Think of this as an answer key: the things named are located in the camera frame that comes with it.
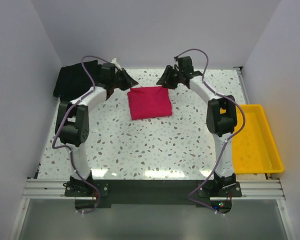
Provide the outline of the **magenta pink t-shirt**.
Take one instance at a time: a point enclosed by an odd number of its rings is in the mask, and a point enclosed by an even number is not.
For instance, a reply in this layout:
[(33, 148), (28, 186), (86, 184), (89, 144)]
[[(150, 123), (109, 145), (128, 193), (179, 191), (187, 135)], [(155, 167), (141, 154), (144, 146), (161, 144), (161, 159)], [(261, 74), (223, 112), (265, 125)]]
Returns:
[(127, 97), (133, 121), (170, 117), (173, 114), (169, 90), (162, 86), (131, 88)]

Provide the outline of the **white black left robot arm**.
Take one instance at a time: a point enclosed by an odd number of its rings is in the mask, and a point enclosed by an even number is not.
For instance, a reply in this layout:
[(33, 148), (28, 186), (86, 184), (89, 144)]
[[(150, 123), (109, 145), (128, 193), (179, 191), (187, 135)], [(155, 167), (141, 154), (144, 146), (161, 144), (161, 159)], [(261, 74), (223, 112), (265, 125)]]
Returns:
[(71, 178), (79, 180), (75, 189), (82, 196), (89, 196), (94, 190), (86, 156), (90, 111), (107, 101), (115, 89), (125, 91), (136, 85), (138, 82), (113, 61), (82, 61), (60, 69), (54, 89), (60, 103), (52, 148), (69, 150)]

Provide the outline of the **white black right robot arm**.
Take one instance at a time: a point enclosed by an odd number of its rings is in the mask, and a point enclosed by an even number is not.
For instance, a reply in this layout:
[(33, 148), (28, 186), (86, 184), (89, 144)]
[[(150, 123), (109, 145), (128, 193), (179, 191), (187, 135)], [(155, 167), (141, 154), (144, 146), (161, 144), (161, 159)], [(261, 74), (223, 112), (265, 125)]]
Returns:
[(174, 60), (176, 64), (167, 65), (156, 84), (171, 90), (183, 84), (207, 104), (205, 123), (214, 140), (216, 163), (213, 175), (218, 180), (212, 189), (217, 196), (223, 197), (236, 181), (232, 160), (232, 138), (238, 124), (235, 98), (209, 86), (204, 74), (194, 70), (191, 57), (176, 56)]

